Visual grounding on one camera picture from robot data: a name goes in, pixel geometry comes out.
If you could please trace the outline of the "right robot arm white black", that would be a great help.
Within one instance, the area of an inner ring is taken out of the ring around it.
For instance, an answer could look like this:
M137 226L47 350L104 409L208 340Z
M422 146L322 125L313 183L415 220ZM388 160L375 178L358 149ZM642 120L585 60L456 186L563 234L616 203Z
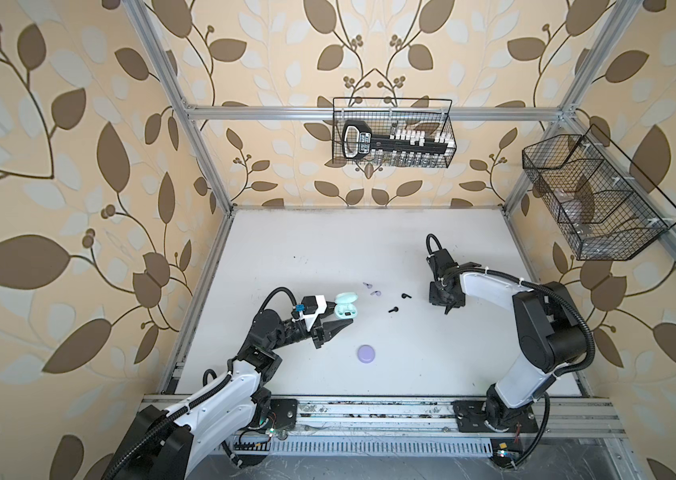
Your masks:
M461 429L503 433L532 412L548 389L570 373L588 368L596 356L593 333L559 282L536 284L478 263L457 263L432 233L426 236L427 264L433 280L429 302L449 313L470 298L485 300L513 315L520 354L480 407L454 403Z

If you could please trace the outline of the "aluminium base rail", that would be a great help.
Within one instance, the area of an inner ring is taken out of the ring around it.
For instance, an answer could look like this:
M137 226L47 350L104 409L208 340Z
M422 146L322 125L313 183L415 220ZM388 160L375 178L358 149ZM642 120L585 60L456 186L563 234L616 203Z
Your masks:
M234 433L238 455L518 457L535 437L611 446L626 439L605 399L539 401L505 432L479 421L478 397L275 395L261 433Z

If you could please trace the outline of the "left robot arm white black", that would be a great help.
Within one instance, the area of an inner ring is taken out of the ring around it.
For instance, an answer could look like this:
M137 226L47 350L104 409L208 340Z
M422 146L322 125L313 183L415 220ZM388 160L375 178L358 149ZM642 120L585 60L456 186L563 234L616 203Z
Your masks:
M332 301L323 295L298 300L290 289L275 288L225 373L166 409L138 412L103 478L184 479L217 448L229 452L236 432L272 425L266 384L282 363L277 349L304 340L321 348L353 323L357 299L345 292Z

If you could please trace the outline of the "mint green charging case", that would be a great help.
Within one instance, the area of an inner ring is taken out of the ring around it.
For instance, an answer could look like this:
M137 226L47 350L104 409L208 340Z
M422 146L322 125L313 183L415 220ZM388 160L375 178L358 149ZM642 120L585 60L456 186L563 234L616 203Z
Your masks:
M343 292L336 296L334 315L341 319L354 319L358 310L355 302L358 300L358 295L354 292Z

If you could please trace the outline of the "black socket holder tool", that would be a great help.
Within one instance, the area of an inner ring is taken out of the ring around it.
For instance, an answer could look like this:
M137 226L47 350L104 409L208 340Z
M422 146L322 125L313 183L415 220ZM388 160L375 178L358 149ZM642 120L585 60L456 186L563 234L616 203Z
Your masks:
M456 142L447 133L428 136L425 131L399 129L391 127L388 134L376 133L360 120L347 121L339 135L339 145L344 158L359 160L370 155L372 159L390 159L411 154L414 158L420 154L434 158L445 158L455 153Z

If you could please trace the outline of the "purple round earbud case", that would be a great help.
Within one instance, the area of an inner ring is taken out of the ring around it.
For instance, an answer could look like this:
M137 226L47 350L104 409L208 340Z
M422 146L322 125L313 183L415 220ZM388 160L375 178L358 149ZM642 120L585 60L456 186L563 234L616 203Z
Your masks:
M376 351L371 345L361 345L357 349L357 359L363 364L372 363L376 358Z

